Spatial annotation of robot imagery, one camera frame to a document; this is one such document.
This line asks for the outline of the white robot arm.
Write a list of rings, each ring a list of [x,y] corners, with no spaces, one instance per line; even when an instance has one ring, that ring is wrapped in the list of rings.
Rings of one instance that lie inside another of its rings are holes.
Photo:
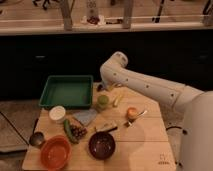
[[[126,69],[128,57],[113,53],[100,67],[102,85],[126,86],[184,115],[176,171],[213,171],[213,91],[202,91]]]

